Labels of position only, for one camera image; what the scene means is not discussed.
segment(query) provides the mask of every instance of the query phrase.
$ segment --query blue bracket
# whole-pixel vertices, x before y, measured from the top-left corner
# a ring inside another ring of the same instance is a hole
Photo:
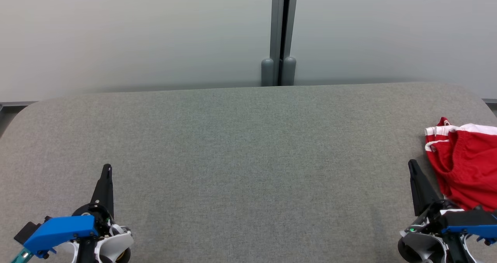
[[[475,226],[447,226],[442,230],[442,233],[469,233],[479,236],[477,241],[482,239],[487,240],[490,244],[494,244],[497,239],[497,225],[475,225]]]
[[[92,215],[55,217],[43,223],[24,243],[24,247],[38,258],[48,251],[56,253],[54,247],[75,240],[96,236],[95,217]]]

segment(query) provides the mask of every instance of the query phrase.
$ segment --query red cloth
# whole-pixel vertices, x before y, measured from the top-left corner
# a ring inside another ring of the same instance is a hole
[[[497,127],[450,125],[425,130],[425,150],[440,190],[463,209],[497,209]]]

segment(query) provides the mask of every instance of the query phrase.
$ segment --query gray table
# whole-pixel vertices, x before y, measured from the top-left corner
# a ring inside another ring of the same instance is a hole
[[[423,128],[441,116],[497,125],[475,95],[433,83],[38,102],[0,139],[0,258],[21,249],[12,237],[26,222],[89,202],[110,163],[132,262],[403,262],[399,230],[414,219],[407,162],[435,182]],[[471,247],[487,263],[497,257]]]

